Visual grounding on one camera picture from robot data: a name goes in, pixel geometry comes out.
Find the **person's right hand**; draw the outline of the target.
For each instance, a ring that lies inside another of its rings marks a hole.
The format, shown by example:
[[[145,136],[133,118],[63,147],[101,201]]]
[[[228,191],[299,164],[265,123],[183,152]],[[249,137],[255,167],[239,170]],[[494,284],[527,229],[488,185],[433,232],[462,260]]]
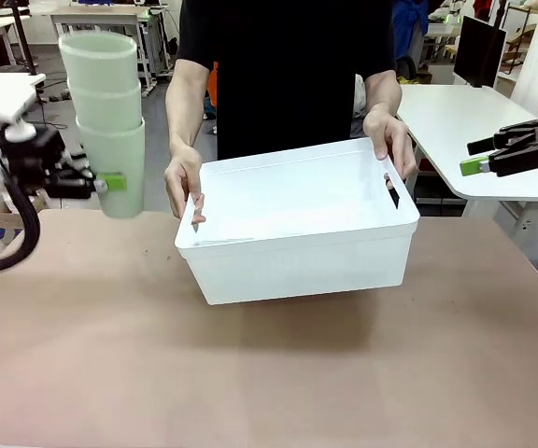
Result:
[[[205,195],[201,190],[200,154],[187,144],[178,141],[170,145],[171,160],[164,171],[164,181],[172,213],[182,218],[189,198],[194,201],[191,224],[196,226],[206,221],[203,215]]]

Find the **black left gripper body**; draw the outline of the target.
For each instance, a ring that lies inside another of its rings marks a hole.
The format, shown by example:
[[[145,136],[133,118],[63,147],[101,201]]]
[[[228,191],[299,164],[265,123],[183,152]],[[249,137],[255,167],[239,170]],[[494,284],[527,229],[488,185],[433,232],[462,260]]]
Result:
[[[4,140],[4,155],[8,170],[23,188],[44,188],[56,172],[65,150],[64,140],[50,125],[36,125],[36,135],[30,140],[12,143]]]

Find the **person's left hand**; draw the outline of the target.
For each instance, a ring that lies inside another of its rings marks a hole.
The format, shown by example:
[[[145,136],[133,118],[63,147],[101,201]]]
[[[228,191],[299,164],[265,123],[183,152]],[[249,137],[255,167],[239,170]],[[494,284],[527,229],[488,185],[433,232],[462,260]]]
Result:
[[[402,180],[416,171],[417,163],[408,128],[394,118],[386,107],[372,107],[363,120],[362,128],[373,143],[376,157],[379,160],[390,157]]]

